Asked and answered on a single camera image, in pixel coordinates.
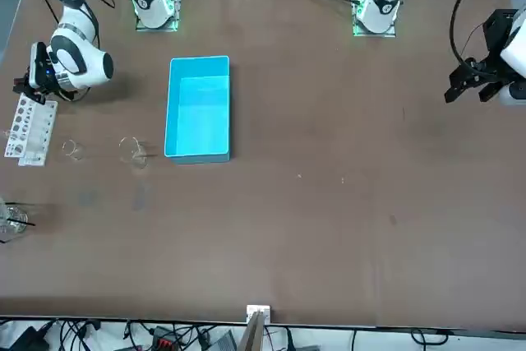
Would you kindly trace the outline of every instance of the tabletop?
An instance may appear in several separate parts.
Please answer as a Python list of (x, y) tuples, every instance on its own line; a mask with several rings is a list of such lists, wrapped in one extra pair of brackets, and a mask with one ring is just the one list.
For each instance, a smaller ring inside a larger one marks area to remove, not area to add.
[[(87, 1), (115, 74), (59, 103), (45, 167), (0, 159), (0, 194), (37, 224), (0, 247), (2, 313), (244, 321), (268, 304), (275, 322), (524, 328), (526, 113), (475, 90), (444, 103), (455, 0), (404, 0), (395, 39), (353, 37), (335, 0), (183, 0), (177, 33), (135, 32), (128, 0)], [(508, 4), (464, 0), (458, 46)], [(21, 0), (5, 128), (12, 78), (54, 26)], [(478, 31), (466, 54), (484, 51)], [(232, 158), (175, 165), (168, 65), (210, 55), (230, 57)], [(145, 169), (119, 161), (125, 136)]]

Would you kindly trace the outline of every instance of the white mounting bracket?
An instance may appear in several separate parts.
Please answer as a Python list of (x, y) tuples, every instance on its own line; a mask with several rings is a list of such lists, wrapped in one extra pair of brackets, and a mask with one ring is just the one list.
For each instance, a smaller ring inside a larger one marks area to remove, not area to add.
[(252, 316), (257, 313), (262, 312), (265, 316), (265, 325), (270, 324), (270, 306), (259, 305), (259, 304), (247, 304), (247, 323), (250, 321)]
[(4, 157), (18, 158), (19, 166), (44, 166), (58, 103), (38, 104), (20, 95)]

